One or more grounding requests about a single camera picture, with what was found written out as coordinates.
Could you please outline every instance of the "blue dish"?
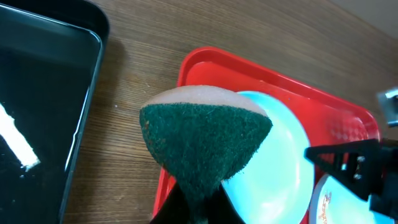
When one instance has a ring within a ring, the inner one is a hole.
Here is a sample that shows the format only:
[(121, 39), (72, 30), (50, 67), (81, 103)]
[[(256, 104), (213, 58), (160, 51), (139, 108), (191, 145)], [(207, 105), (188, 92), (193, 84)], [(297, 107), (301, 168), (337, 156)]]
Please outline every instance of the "blue dish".
[(300, 121), (279, 100), (240, 92), (263, 108), (273, 127), (248, 165), (223, 182), (235, 210), (247, 224), (300, 223), (311, 200), (314, 166), (304, 158), (310, 146)]

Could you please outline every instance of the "black baking tray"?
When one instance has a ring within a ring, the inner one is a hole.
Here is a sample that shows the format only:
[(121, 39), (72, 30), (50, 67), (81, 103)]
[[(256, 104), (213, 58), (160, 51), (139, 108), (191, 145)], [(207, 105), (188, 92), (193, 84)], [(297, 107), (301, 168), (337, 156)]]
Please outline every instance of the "black baking tray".
[(109, 34), (77, 0), (0, 0), (0, 223), (62, 223)]

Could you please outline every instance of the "wood grain surface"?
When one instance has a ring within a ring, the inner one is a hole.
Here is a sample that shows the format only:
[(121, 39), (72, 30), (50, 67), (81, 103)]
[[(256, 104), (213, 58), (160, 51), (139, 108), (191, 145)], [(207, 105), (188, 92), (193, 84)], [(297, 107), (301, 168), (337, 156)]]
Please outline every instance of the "wood grain surface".
[(139, 108), (175, 86), (186, 54), (211, 45), (368, 109), (398, 85), (398, 43), (327, 0), (95, 0), (111, 24), (65, 223), (148, 223), (159, 166)]

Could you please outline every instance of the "red tray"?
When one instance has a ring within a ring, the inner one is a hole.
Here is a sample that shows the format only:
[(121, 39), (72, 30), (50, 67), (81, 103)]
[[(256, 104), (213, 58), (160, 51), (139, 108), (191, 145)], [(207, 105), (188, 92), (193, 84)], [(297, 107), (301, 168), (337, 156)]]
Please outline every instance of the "red tray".
[[(214, 47), (202, 47), (183, 61), (177, 86), (211, 85), (232, 91), (260, 91), (283, 102), (303, 125), (311, 146), (380, 139), (376, 120), (359, 106)], [(315, 168), (315, 181), (323, 173)], [(162, 169), (154, 205), (159, 211), (175, 180)], [(308, 223), (308, 211), (301, 224)]]

